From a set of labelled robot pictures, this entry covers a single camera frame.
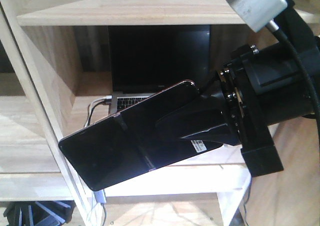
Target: silver laptop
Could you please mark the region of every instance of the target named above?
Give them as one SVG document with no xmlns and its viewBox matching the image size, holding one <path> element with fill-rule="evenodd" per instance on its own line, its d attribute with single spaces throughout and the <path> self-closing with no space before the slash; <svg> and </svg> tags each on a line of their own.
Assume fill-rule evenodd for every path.
<svg viewBox="0 0 320 226">
<path fill-rule="evenodd" d="M 198 85 L 209 73 L 210 26 L 109 26 L 110 112 L 184 79 Z"/>
</svg>

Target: sticker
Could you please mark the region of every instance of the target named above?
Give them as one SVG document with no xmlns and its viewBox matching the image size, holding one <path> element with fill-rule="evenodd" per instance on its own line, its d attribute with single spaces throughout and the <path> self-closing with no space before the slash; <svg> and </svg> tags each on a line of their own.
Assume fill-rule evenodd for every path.
<svg viewBox="0 0 320 226">
<path fill-rule="evenodd" d="M 203 152 L 207 149 L 204 142 L 202 142 L 201 140 L 192 140 L 191 143 L 194 146 L 196 152 Z"/>
</svg>

